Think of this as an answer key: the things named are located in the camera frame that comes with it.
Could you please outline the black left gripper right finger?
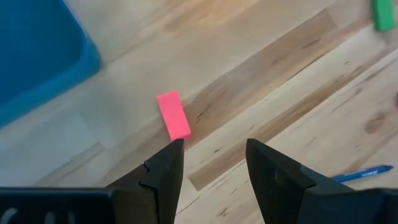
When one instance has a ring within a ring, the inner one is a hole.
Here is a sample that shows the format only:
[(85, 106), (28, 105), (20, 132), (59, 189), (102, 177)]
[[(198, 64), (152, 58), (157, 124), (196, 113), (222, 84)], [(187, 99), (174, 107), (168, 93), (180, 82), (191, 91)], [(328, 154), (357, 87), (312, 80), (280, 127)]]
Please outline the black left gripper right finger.
[(353, 191), (256, 139), (246, 141), (246, 162), (265, 223), (297, 223), (308, 189), (327, 195)]

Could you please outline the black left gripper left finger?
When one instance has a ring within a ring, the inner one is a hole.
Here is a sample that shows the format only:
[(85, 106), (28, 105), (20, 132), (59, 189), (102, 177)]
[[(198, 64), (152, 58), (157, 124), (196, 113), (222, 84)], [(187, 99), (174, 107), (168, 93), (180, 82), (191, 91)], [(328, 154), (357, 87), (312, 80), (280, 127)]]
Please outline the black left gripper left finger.
[(173, 224), (183, 167), (184, 140), (176, 139), (109, 184), (114, 222)]

